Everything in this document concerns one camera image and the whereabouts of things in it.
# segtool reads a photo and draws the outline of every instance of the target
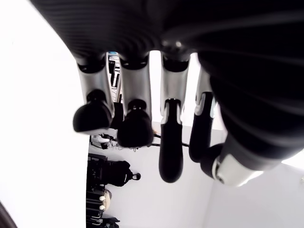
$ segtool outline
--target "black backpack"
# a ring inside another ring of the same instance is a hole
[[[140,173],[133,174],[130,164],[126,161],[105,162],[101,170],[101,184],[112,184],[118,187],[125,185],[129,180],[139,180]]]

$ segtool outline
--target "black equipment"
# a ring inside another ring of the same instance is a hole
[[[207,175],[240,186],[304,148],[304,2],[31,2],[77,62],[85,105],[75,113],[76,132],[100,134],[111,126],[114,105],[105,65],[106,52],[115,51],[124,115],[117,140],[123,147],[151,145],[149,52],[161,51],[159,169],[166,182],[182,171],[180,115],[193,52],[201,71],[190,157]],[[217,102],[228,136],[210,148]]]

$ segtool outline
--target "dark object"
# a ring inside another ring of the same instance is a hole
[[[177,100],[169,100],[168,121],[161,125],[161,150],[159,170],[161,178],[168,182],[175,182],[183,167],[181,130],[182,125],[177,122]]]
[[[129,180],[139,180],[139,173],[133,174],[130,171],[130,164],[126,161],[108,161],[102,166],[101,184],[112,184],[115,186],[123,186]]]
[[[89,154],[87,165],[87,191],[100,190],[100,185],[123,186],[129,180],[140,180],[140,173],[133,174],[126,161],[107,161],[102,155]]]
[[[3,204],[0,202],[0,227],[1,228],[17,228],[14,220],[10,214],[6,211]]]
[[[115,77],[115,61],[109,60],[109,73],[111,74],[111,86],[113,86]]]
[[[116,88],[118,87],[118,81],[119,81],[119,74],[117,74],[117,76],[116,76],[116,83],[115,83]]]
[[[73,127],[76,132],[97,131],[108,129],[112,117],[104,104],[105,94],[94,90],[87,96],[87,104],[80,107],[74,115]]]
[[[122,103],[114,102],[114,108],[115,108],[115,116],[112,120],[110,128],[118,129],[119,126],[122,125],[124,120],[124,108]]]
[[[193,127],[189,143],[189,155],[192,161],[200,162],[203,153],[210,147],[213,118],[210,117],[213,95],[205,93],[204,108],[201,115],[194,114]]]
[[[130,112],[118,128],[117,142],[122,147],[142,147],[153,142],[151,119],[144,111],[146,104],[142,100],[129,103]]]

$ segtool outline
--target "white wall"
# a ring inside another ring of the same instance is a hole
[[[303,228],[303,176],[281,164],[237,189],[215,182],[203,228]]]
[[[0,1],[0,28],[0,200],[19,228],[84,228],[89,138],[72,127],[83,102],[75,61],[26,0]]]
[[[160,130],[159,123],[153,123],[153,127]],[[190,127],[183,127],[183,142],[189,143],[190,132]],[[213,130],[211,144],[222,141],[223,131]],[[121,228],[202,228],[213,180],[190,160],[188,148],[183,148],[180,179],[165,183],[158,171],[159,149],[140,148],[134,152],[90,147],[90,152],[106,155],[109,160],[128,161],[131,170],[142,175],[140,181],[130,180],[123,187],[106,186],[113,197],[105,214],[117,217]]]

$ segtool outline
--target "silver metal bracket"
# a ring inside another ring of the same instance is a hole
[[[218,156],[212,165],[212,176],[222,184],[239,187],[249,180],[260,176],[264,171],[255,171],[246,168],[231,154],[227,154],[222,162]]]
[[[166,101],[169,99],[177,99],[180,101],[180,109],[183,110],[188,69],[181,72],[172,72],[167,70],[163,64],[163,54],[161,55],[161,115],[165,116]]]
[[[120,77],[123,88],[123,110],[124,115],[126,115],[131,101],[135,99],[143,100],[147,105],[145,111],[152,119],[149,58],[148,62],[143,62],[142,64],[144,67],[137,70],[126,69],[121,64]]]
[[[179,105],[176,106],[176,122],[178,124],[181,124],[181,107]],[[169,118],[169,103],[166,102],[165,104],[165,110],[164,110],[164,116],[161,120],[161,124],[167,123]]]
[[[105,94],[105,105],[109,108],[112,118],[114,117],[114,104],[112,102],[110,82],[108,80],[107,74],[107,64],[106,66],[96,72],[96,73],[84,73],[79,69],[78,72],[80,76],[80,84],[82,89],[82,95],[84,102],[87,103],[86,97],[93,90],[101,90]]]

